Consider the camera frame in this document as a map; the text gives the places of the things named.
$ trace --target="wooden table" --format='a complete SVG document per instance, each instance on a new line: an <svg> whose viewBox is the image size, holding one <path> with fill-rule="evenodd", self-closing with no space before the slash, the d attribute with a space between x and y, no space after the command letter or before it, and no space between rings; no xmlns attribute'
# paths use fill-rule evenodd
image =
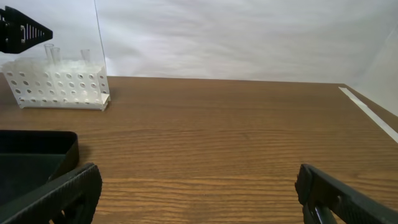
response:
<svg viewBox="0 0 398 224"><path fill-rule="evenodd" d="M0 81L1 129L78 134L104 182L93 223L302 223L302 163L398 209L398 144L344 85L111 77L101 112L22 110Z"/></svg>

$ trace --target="test tube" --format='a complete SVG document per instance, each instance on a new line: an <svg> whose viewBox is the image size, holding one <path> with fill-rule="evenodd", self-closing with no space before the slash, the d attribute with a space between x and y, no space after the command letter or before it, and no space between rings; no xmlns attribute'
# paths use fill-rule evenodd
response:
<svg viewBox="0 0 398 224"><path fill-rule="evenodd" d="M81 53L81 56L83 57L83 60L85 61L86 65L89 65L91 63L90 50L83 49L83 50L80 50L80 53Z"/></svg>
<svg viewBox="0 0 398 224"><path fill-rule="evenodd" d="M54 65L60 65L61 64L61 49L59 47L51 48L51 56L52 56L52 60L54 62Z"/></svg>
<svg viewBox="0 0 398 224"><path fill-rule="evenodd" d="M53 44L45 44L44 45L44 49L45 49L45 54L47 56L47 61L50 65L53 64L53 60L52 60L52 55L51 55L51 49L54 47Z"/></svg>

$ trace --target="black plastic container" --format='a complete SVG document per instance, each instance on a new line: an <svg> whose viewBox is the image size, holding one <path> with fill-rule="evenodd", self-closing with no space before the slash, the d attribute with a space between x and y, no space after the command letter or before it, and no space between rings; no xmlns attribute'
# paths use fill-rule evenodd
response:
<svg viewBox="0 0 398 224"><path fill-rule="evenodd" d="M0 206L73 170L78 161L73 132L0 130Z"/></svg>

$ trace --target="wood grain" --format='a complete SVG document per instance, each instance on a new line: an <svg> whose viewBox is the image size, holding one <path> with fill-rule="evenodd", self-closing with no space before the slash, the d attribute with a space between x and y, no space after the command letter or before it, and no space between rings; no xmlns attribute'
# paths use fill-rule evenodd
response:
<svg viewBox="0 0 398 224"><path fill-rule="evenodd" d="M104 182L93 223L302 223L301 163L398 210L398 145L338 89L345 85L122 77L109 85L105 112L21 110L0 82L1 129L78 134L81 163L97 164Z"/></svg>

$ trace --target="white tape strip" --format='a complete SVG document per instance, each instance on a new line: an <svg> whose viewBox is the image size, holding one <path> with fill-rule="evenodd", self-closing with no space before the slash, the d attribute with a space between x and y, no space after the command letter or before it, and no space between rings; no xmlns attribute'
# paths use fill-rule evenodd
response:
<svg viewBox="0 0 398 224"><path fill-rule="evenodd" d="M396 133L386 122L384 122L377 114L366 106L361 100L359 100L352 92L347 88L339 87L343 93L345 93L355 104L359 106L377 125L380 126L390 137L398 143L398 133Z"/></svg>

